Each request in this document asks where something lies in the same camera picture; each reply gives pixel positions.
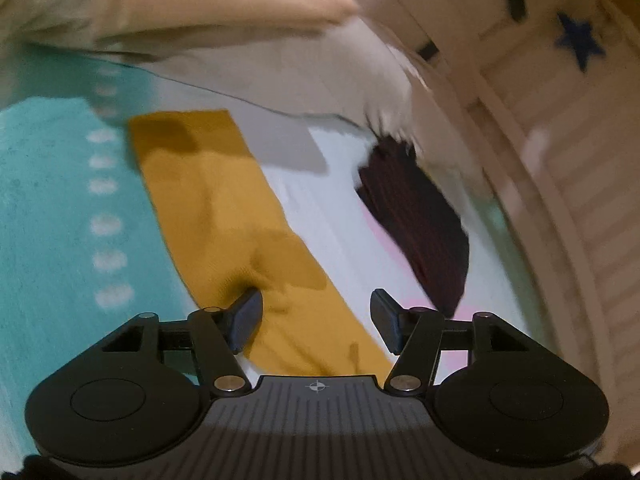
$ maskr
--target mustard yellow fabric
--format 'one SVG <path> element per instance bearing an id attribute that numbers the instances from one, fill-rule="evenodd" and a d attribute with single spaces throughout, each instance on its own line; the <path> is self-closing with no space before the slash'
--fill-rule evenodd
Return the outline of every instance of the mustard yellow fabric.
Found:
<path id="1" fill-rule="evenodd" d="M 196 304 L 227 307 L 260 288 L 264 317 L 245 355 L 267 373 L 375 374 L 391 363 L 304 242 L 226 110 L 129 122 L 172 259 Z"/>

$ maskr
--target mattress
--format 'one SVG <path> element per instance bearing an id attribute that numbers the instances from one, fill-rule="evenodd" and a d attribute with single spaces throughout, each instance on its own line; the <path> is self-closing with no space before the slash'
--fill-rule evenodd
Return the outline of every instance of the mattress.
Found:
<path id="1" fill-rule="evenodd" d="M 157 110 L 230 111 L 279 199 L 345 302 L 383 348 L 369 298 L 430 305 L 357 197 L 375 143 L 338 117 L 294 117 L 140 69 L 29 48 L 3 68 L 0 112 L 0 470 L 34 452 L 24 403 L 44 377 L 139 312 L 196 307 L 162 241 L 124 121 Z M 470 267 L 457 319 L 488 310 L 552 347 L 546 317 L 499 204 L 434 174 L 462 217 Z M 255 383 L 260 370 L 241 358 Z M 437 381 L 465 365 L 444 352 Z"/>

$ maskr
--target maroon fabric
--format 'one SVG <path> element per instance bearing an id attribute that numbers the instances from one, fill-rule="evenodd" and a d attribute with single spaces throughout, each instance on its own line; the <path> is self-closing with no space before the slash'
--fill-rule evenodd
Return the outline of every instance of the maroon fabric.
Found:
<path id="1" fill-rule="evenodd" d="M 460 217 L 406 142 L 383 137 L 359 173 L 361 200 L 400 247 L 433 306 L 453 317 L 469 267 Z"/>

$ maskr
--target yellow sock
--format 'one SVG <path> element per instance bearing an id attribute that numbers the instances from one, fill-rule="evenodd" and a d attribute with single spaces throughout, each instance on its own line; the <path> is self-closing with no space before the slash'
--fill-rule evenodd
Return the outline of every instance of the yellow sock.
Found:
<path id="1" fill-rule="evenodd" d="M 228 307 L 249 286 L 264 316 L 249 360 L 267 373 L 373 374 L 391 362 L 287 224 L 226 110 L 129 121 L 158 221 L 196 304 Z"/>

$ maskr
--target silver screw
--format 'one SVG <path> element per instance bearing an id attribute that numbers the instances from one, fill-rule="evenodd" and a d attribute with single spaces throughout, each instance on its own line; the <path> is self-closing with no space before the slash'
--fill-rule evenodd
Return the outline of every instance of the silver screw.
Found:
<path id="1" fill-rule="evenodd" d="M 396 375 L 389 381 L 389 386 L 399 392 L 412 392 L 421 386 L 420 379 L 412 375 Z"/>
<path id="2" fill-rule="evenodd" d="M 244 387 L 245 381 L 237 375 L 223 375 L 222 377 L 218 377 L 213 382 L 213 385 L 223 392 L 236 392 Z"/>

